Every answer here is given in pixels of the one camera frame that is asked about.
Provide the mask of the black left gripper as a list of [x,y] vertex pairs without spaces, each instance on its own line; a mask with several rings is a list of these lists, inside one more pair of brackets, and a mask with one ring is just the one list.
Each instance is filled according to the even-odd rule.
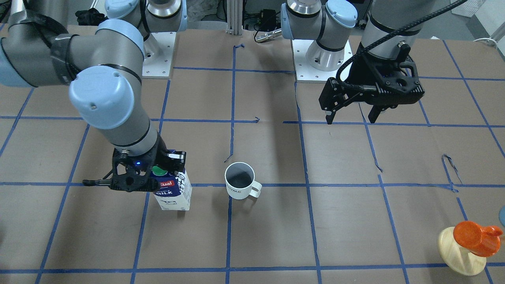
[[351,63],[348,77],[342,83],[330,77],[319,97],[327,124],[333,124],[335,110],[353,102],[373,105],[368,114],[370,123],[377,121],[385,106],[418,102],[425,90],[410,51],[410,45],[405,43],[399,48],[399,55],[392,60],[379,59],[365,52]]

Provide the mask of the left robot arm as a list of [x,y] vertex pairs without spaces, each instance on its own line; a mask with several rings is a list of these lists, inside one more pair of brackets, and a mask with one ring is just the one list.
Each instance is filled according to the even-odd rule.
[[425,93],[411,46],[432,10],[432,0],[374,0],[356,53],[344,60],[344,48],[358,21],[346,0],[288,0],[281,7],[284,38],[310,40],[305,56],[321,71],[336,71],[318,99],[332,124],[336,112],[354,102],[372,106],[368,120],[398,105],[418,102]]

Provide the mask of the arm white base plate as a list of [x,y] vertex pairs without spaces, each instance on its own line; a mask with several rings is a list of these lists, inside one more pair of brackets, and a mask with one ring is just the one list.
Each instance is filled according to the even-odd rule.
[[150,34],[144,42],[146,57],[142,77],[169,79],[172,71],[176,32]]
[[343,50],[331,52],[321,48],[315,40],[292,40],[297,82],[325,83],[352,57],[350,42]]

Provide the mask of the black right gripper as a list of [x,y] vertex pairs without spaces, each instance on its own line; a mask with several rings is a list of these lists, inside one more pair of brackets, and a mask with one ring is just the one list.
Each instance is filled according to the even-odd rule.
[[[140,156],[128,156],[115,150],[112,155],[110,189],[123,192],[156,192],[163,170],[184,172],[186,151],[168,151],[157,135],[154,146]],[[162,170],[153,170],[157,166]]]

